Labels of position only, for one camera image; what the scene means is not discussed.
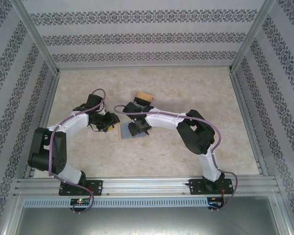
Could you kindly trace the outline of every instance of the patterned wallpaper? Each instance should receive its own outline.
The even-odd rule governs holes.
[[[257,141],[294,228],[294,0],[278,0],[237,70]]]
[[[24,0],[57,65],[229,66],[263,0]]]
[[[9,0],[0,0],[0,220],[24,175],[53,77]]]

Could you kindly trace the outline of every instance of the beige floor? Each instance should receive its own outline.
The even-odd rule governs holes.
[[[108,111],[132,101],[137,91],[153,95],[152,105],[162,110],[196,109],[221,130],[222,143],[216,150],[220,168],[258,174],[226,68],[63,71],[49,126],[86,102],[96,88],[106,90]],[[121,122],[130,121],[118,116]],[[121,141],[117,129],[95,133],[87,127],[68,140],[68,160],[88,177],[202,175],[197,155],[185,147],[178,132],[156,127],[149,133],[146,138]],[[47,172],[35,172],[35,177],[46,176]]]

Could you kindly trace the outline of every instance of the yellow object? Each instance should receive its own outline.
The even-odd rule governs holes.
[[[144,92],[137,92],[136,97],[139,98],[139,99],[146,100],[146,101],[148,101],[150,103],[152,102],[152,99],[153,99],[152,95],[146,94]]]

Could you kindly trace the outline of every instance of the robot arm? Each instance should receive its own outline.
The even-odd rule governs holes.
[[[80,111],[95,107],[101,101],[100,96],[90,94],[87,103],[76,107],[71,113],[74,117],[62,124],[55,132],[52,148],[54,158],[51,171],[65,181],[82,186],[86,183],[85,173],[75,169],[67,161],[67,139],[88,125],[95,125],[99,132],[107,132],[120,122],[118,116],[104,109],[104,103],[92,111],[75,116]],[[39,127],[35,130],[28,157],[30,167],[48,171],[49,149],[46,147],[49,146],[51,134],[57,126],[58,124],[49,128]]]
[[[203,168],[203,178],[206,183],[211,184],[211,187],[218,187],[218,183],[224,179],[218,169],[216,169],[211,149],[214,143],[215,131],[213,128],[203,122],[184,119],[180,116],[189,116],[204,119],[196,110],[190,110],[188,113],[171,113],[162,111],[152,106],[140,106],[129,102],[123,109],[124,113],[139,113],[139,112],[153,112],[158,114],[146,115],[128,115],[133,120],[128,125],[128,129],[132,136],[146,132],[152,127],[164,127],[171,130],[177,130],[186,147],[193,153],[199,155],[199,160]],[[173,114],[179,117],[172,117],[165,115]]]

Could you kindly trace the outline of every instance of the enclosure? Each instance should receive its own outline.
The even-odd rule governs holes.
[[[212,195],[190,193],[203,168],[178,132],[121,140],[120,125],[87,126],[67,158],[102,194],[73,214],[79,197],[27,159],[36,128],[96,88],[110,112],[142,91],[216,125],[218,165],[238,175],[229,206],[210,213]],[[0,234],[42,231],[294,234],[294,0],[0,0]]]

